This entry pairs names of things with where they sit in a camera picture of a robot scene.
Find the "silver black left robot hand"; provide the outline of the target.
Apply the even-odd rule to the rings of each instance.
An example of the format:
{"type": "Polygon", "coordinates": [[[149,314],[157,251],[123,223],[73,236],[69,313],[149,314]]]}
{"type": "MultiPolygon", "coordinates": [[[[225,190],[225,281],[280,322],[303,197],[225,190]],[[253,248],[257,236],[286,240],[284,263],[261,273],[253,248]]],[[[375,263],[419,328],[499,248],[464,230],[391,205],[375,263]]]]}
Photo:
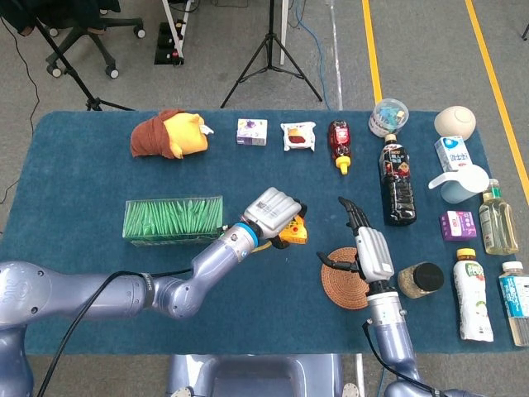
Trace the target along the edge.
{"type": "Polygon", "coordinates": [[[305,226],[307,205],[275,187],[266,189],[243,212],[241,219],[252,228],[265,246],[285,249],[308,241],[305,226]]]}

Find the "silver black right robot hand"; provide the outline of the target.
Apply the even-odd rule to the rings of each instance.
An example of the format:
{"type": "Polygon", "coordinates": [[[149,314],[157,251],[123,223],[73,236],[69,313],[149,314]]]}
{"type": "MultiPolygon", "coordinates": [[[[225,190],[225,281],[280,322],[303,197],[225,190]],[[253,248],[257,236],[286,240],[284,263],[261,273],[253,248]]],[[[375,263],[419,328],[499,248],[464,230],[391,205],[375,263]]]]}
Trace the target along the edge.
{"type": "Polygon", "coordinates": [[[318,258],[331,269],[358,273],[372,290],[372,294],[392,290],[389,281],[394,275],[394,268],[383,233],[371,227],[364,211],[353,201],[341,196],[338,201],[346,210],[349,218],[346,226],[351,229],[355,238],[355,259],[332,260],[321,251],[317,252],[318,258]]]}

